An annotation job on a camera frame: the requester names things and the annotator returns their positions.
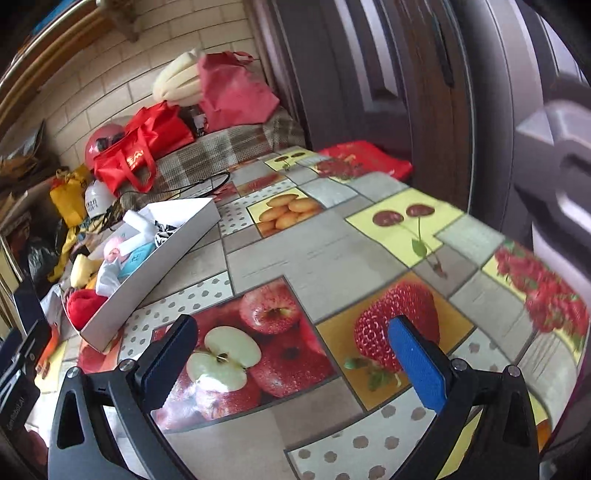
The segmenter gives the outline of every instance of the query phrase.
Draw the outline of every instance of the white box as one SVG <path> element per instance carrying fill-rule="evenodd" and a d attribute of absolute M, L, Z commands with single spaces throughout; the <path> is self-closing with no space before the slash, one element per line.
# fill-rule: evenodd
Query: white box
<path fill-rule="evenodd" d="M 139 213 L 148 220 L 157 220 L 163 225 L 180 228 L 150 254 L 79 332 L 80 336 L 99 352 L 107 347 L 146 295 L 220 220 L 213 198 L 150 203 Z M 89 258 L 102 258 L 105 243 L 111 237 L 131 238 L 137 233 L 133 227 L 123 224 L 101 243 Z"/>

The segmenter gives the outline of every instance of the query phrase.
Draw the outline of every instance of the silver screw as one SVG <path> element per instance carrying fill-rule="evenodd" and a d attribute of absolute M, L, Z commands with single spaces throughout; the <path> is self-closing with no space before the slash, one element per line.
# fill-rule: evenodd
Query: silver screw
<path fill-rule="evenodd" d="M 66 373 L 66 376 L 68 378 L 74 378 L 74 377 L 77 377 L 79 373 L 80 373 L 80 368 L 72 367 L 68 370 L 68 372 Z"/>
<path fill-rule="evenodd" d="M 454 370 L 457 370 L 459 372 L 463 372 L 464 370 L 466 370 L 468 368 L 468 364 L 466 363 L 465 360 L 462 360 L 461 358 L 454 358 L 452 360 L 452 367 Z"/>
<path fill-rule="evenodd" d="M 133 360 L 132 358 L 128 358 L 126 360 L 123 360 L 119 364 L 119 370 L 121 370 L 122 372 L 127 372 L 128 370 L 131 370 L 134 366 L 135 360 Z"/>
<path fill-rule="evenodd" d="M 519 370 L 519 367 L 516 367 L 515 365 L 509 365 L 509 367 L 507 367 L 507 371 L 512 377 L 518 377 L 521 375 L 521 370 Z"/>

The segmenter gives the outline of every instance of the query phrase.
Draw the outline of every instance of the red yarn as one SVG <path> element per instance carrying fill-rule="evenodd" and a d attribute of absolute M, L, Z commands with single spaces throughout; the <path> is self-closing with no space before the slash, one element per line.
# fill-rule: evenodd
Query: red yarn
<path fill-rule="evenodd" d="M 82 330 L 107 300 L 107 297 L 97 295 L 94 290 L 77 290 L 70 295 L 66 303 L 66 313 L 74 328 Z"/>

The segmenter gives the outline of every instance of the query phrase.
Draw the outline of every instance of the brick wall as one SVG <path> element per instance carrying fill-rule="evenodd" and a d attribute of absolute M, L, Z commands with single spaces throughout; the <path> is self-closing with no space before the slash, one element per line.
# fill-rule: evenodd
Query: brick wall
<path fill-rule="evenodd" d="M 47 119 L 51 149 L 62 165 L 84 159 L 91 133 L 111 118 L 153 105 L 152 83 L 184 51 L 247 51 L 258 58 L 242 2 L 235 0 L 137 0 L 139 40 L 113 30 L 76 54 L 41 89 L 0 142 L 10 153 Z M 260 70 L 257 60 L 253 68 Z"/>

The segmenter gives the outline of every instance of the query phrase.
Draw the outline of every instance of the sliced apple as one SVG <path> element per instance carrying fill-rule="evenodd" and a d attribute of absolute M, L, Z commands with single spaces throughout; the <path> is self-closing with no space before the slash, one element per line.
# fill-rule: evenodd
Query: sliced apple
<path fill-rule="evenodd" d="M 222 326 L 210 330 L 203 341 L 205 347 L 218 358 L 227 358 L 243 368 L 256 365 L 261 360 L 261 349 L 242 330 Z"/>
<path fill-rule="evenodd" d="M 234 362 L 207 352 L 195 352 L 187 361 L 187 375 L 203 390 L 233 392 L 246 385 L 246 372 Z"/>

